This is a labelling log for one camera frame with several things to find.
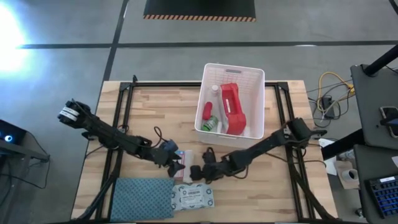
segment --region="white plastic basket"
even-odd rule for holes
[[[247,136],[212,133],[202,131],[202,115],[206,103],[207,91],[211,86],[237,83],[239,100],[246,115],[245,133]],[[200,87],[195,129],[199,141],[231,147],[250,147],[264,135],[264,71],[258,68],[247,68],[233,65],[208,63],[205,65]]]

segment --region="red bottle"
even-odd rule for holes
[[[207,103],[205,104],[205,108],[203,109],[203,115],[202,115],[202,118],[203,118],[204,120],[210,119],[212,107],[213,107],[213,104],[212,104],[211,102],[207,102]]]

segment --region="yellow cable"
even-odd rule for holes
[[[320,106],[321,93],[322,93],[322,78],[323,78],[325,75],[327,75],[327,74],[334,75],[334,76],[337,77],[342,83],[344,83],[344,84],[347,86],[347,89],[350,90],[350,91],[349,91],[349,93],[350,93],[350,96],[349,96],[349,97],[351,97],[351,96],[353,96],[353,95],[355,94],[355,90],[354,90],[354,85],[353,85],[353,84],[349,84],[349,83],[347,83],[346,81],[344,81],[337,73],[334,73],[334,72],[325,72],[324,74],[322,74],[322,75],[319,77],[319,82],[318,82],[319,90],[318,90],[317,108],[318,108],[318,110],[321,111],[321,112],[324,112],[324,111],[325,111],[325,110],[322,109],[321,106]],[[345,100],[345,99],[347,99],[347,96],[344,97],[344,98],[339,99],[339,101],[342,101],[342,100]]]

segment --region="black floor mat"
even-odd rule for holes
[[[144,19],[255,22],[254,0],[147,0]]]

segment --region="red plastic container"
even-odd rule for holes
[[[228,120],[227,134],[240,135],[246,127],[244,115],[239,100],[239,89],[236,83],[220,85],[224,112]]]
[[[210,119],[212,107],[213,107],[213,104],[212,104],[211,102],[207,102],[207,103],[205,104],[205,109],[203,109],[203,116],[202,116],[202,118],[203,118],[204,120]]]

